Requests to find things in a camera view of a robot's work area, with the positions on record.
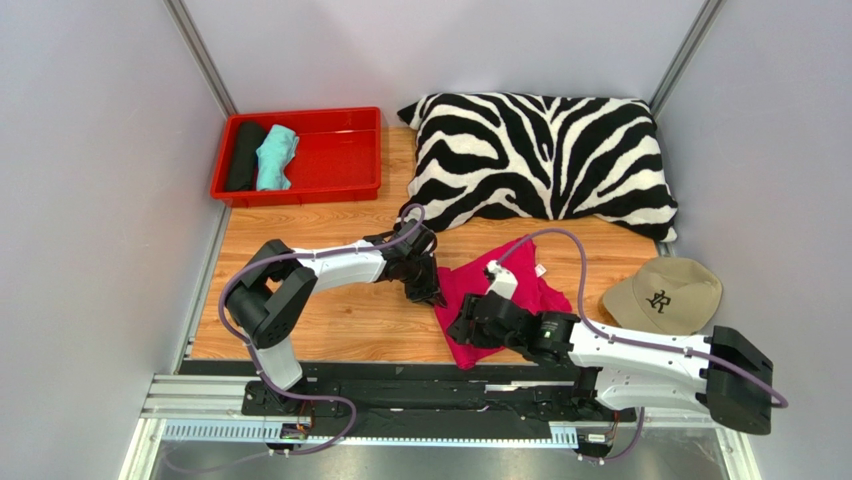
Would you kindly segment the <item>magenta t shirt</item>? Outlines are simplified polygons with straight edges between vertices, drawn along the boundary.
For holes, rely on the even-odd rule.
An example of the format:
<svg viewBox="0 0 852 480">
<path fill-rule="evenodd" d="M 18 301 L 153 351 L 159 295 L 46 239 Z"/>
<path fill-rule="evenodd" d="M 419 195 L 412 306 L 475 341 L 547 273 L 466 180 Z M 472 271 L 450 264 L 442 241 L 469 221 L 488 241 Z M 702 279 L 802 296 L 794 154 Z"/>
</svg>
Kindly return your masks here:
<svg viewBox="0 0 852 480">
<path fill-rule="evenodd" d="M 499 259 L 515 244 L 515 241 L 510 241 L 455 269 L 447 267 L 438 269 L 438 279 L 446 305 L 436 306 L 434 313 L 442 331 L 450 327 L 457 318 L 467 294 L 486 293 L 489 287 L 485 277 L 487 264 Z M 519 282 L 513 301 L 520 307 L 532 313 L 551 310 L 567 313 L 573 311 L 565 295 L 550 287 L 538 274 L 536 245 L 533 242 L 522 245 L 502 265 L 512 272 Z M 470 370 L 478 361 L 502 350 L 500 347 L 477 348 L 460 345 L 450 337 L 446 337 L 445 340 L 456 366 L 462 370 Z"/>
</svg>

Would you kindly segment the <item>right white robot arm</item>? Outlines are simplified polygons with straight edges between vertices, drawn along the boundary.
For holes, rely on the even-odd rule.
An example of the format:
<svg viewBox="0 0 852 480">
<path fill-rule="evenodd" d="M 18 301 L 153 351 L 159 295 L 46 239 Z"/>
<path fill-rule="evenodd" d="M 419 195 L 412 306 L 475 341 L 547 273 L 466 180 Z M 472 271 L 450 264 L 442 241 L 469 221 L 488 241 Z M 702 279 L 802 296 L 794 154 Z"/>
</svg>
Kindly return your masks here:
<svg viewBox="0 0 852 480">
<path fill-rule="evenodd" d="M 574 313 L 532 313 L 489 292 L 468 294 L 445 329 L 461 345 L 504 347 L 578 373 L 577 395 L 609 410 L 664 408 L 709 415 L 751 435 L 772 431 L 773 362 L 738 330 L 709 336 L 627 331 Z"/>
</svg>

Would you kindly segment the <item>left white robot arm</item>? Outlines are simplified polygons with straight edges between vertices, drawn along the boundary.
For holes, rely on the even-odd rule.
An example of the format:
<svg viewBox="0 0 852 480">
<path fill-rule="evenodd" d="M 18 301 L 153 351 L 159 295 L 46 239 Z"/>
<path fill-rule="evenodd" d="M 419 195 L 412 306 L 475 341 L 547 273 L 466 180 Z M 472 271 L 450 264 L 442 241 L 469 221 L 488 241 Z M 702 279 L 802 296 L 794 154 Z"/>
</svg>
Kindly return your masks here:
<svg viewBox="0 0 852 480">
<path fill-rule="evenodd" d="M 223 289 L 220 319 L 246 346 L 266 381 L 288 390 L 303 377 L 290 336 L 310 297 L 350 284 L 399 281 L 408 301 L 443 306 L 435 233 L 415 220 L 336 248 L 266 242 Z"/>
</svg>

